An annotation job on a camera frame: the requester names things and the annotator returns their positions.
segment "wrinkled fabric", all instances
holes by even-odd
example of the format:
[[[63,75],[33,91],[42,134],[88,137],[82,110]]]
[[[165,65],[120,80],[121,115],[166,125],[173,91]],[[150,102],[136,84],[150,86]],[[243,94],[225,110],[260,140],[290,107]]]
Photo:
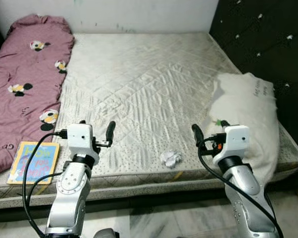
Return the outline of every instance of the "wrinkled fabric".
[[[0,50],[0,172],[20,141],[53,132],[65,78],[55,63],[70,60],[73,42],[62,17],[30,15],[12,24]]]

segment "white wall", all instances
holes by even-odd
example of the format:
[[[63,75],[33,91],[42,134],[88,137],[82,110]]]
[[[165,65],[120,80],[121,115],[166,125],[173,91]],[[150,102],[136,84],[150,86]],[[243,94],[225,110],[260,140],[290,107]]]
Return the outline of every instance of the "white wall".
[[[74,33],[208,32],[219,0],[0,0],[0,31],[31,13],[64,16]]]

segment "book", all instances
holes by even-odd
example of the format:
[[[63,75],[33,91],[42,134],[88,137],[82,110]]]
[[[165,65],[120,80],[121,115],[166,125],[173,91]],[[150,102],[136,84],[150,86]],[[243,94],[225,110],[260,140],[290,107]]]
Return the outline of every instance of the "book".
[[[8,184],[22,184],[26,162],[30,158],[37,142],[21,141],[11,166]],[[52,174],[60,145],[58,143],[43,142],[39,146],[30,163],[26,184],[34,184],[40,177]],[[38,184],[50,184],[52,178],[46,178]]]

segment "mattress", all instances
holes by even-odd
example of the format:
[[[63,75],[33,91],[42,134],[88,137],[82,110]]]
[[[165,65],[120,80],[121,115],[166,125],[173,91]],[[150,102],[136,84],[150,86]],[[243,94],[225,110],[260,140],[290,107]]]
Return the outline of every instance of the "mattress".
[[[111,120],[114,143],[102,149],[92,170],[88,200],[173,191],[219,188],[198,160],[191,125],[206,117],[213,80],[223,72],[240,73],[206,33],[75,34],[75,45],[60,97],[56,129],[84,119],[98,140]],[[61,144],[56,172],[69,160]],[[280,124],[280,154],[273,180],[298,169],[298,146]],[[178,151],[182,162],[169,169],[165,151]],[[207,163],[214,168],[212,160]],[[0,208],[22,206],[21,187],[0,174]],[[55,182],[38,186],[32,205],[50,204]]]

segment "children's book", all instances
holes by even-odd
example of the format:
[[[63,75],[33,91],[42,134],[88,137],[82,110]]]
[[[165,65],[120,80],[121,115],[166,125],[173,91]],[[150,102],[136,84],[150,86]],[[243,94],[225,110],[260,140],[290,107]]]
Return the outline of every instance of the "children's book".
[[[36,145],[37,142],[30,141],[22,141],[19,144],[7,183],[22,184],[26,162],[30,158]],[[54,172],[59,149],[60,145],[58,143],[41,143],[31,160],[27,173],[26,184],[33,184],[40,177]],[[38,184],[50,184],[51,181],[52,178],[50,177],[40,181]]]

